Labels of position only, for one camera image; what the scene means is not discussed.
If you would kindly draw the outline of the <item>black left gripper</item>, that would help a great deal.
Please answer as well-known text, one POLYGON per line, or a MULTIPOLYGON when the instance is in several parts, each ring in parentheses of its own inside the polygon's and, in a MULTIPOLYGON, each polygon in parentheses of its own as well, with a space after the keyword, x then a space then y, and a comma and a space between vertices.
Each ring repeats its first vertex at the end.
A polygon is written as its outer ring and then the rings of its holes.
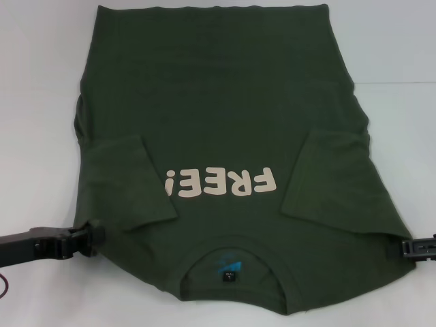
POLYGON ((90 223, 69 230, 31 228, 27 232, 1 237, 1 267, 36 260, 70 259, 74 250, 82 255, 96 255, 97 248, 105 240, 104 227, 90 223))

